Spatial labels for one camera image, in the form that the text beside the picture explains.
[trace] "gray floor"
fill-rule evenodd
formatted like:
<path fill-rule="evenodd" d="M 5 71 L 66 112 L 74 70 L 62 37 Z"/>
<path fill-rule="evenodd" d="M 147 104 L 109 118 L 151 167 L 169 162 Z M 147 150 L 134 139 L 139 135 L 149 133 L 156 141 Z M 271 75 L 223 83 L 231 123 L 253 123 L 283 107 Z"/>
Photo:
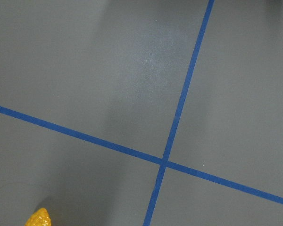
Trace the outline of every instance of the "gray floor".
<path fill-rule="evenodd" d="M 207 1 L 0 1 L 0 106 L 161 158 Z M 283 197 L 283 0 L 216 0 L 170 160 Z M 142 225 L 159 165 L 0 113 L 0 226 Z M 283 225 L 167 169 L 152 226 Z"/>

